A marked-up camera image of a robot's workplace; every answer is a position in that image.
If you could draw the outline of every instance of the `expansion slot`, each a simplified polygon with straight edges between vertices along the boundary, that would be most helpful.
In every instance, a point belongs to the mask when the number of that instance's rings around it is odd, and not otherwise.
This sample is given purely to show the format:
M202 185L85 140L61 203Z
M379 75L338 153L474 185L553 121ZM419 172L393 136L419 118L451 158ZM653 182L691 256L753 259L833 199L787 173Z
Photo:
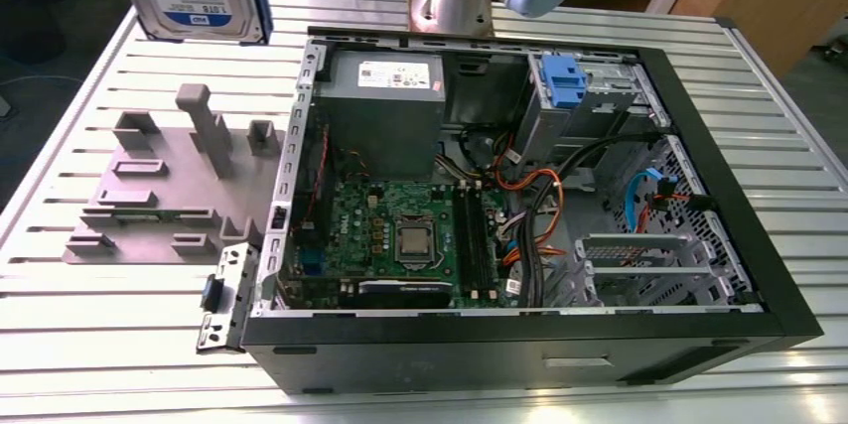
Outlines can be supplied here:
M486 218L481 191L477 188L459 187L453 190L453 233L462 293L470 298L490 297L495 287L489 257Z

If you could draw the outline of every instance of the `latch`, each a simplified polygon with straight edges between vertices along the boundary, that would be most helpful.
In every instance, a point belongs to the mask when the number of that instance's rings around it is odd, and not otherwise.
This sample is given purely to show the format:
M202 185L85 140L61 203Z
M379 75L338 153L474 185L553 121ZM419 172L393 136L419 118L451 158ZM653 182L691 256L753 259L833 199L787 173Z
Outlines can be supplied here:
M202 324L197 353L243 353L241 334L259 254L249 243L223 247L214 273L206 278L199 298Z

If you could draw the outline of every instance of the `metal rail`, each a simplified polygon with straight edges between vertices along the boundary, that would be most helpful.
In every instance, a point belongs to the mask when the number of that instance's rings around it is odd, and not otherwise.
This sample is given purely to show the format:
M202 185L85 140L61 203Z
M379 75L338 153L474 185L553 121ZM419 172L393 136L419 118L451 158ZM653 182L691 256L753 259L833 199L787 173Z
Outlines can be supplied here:
M246 355L197 356L207 265L66 265L59 256L115 141L122 111L185 126L182 82L213 90L226 124L286 129L306 26L401 30L405 0L270 0L266 48L151 43L129 17L0 216L0 415L183 422L848 421L845 171L741 36L710 19L495 8L497 35L666 51L825 336L671 386L285 396Z

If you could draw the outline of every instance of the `cpu socket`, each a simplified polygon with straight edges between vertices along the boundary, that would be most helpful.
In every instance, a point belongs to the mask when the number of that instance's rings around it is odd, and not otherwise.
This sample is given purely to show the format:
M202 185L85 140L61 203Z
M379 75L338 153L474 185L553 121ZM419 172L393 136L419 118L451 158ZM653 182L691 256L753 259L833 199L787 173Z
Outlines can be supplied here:
M394 260L407 270L422 270L435 261L433 221L427 217L394 222Z

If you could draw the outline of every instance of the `blue drive latch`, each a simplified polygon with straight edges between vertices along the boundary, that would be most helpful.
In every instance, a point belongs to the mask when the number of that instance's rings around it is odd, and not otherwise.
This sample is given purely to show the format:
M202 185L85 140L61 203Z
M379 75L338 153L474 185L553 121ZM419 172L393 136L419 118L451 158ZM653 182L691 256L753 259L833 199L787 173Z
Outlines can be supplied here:
M585 96L585 73L569 55L541 56L541 79L554 108L574 108Z

